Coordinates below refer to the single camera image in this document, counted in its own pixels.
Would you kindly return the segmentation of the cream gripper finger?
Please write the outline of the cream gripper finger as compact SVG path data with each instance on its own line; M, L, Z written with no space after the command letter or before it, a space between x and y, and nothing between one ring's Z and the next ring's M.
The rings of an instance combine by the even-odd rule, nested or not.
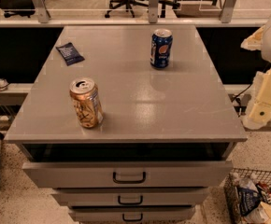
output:
M242 122L246 128L258 130L271 120L271 68L265 73L257 72L252 87L254 91Z
M243 40L240 47L247 50L260 50L263 44L264 27L260 27L252 35Z

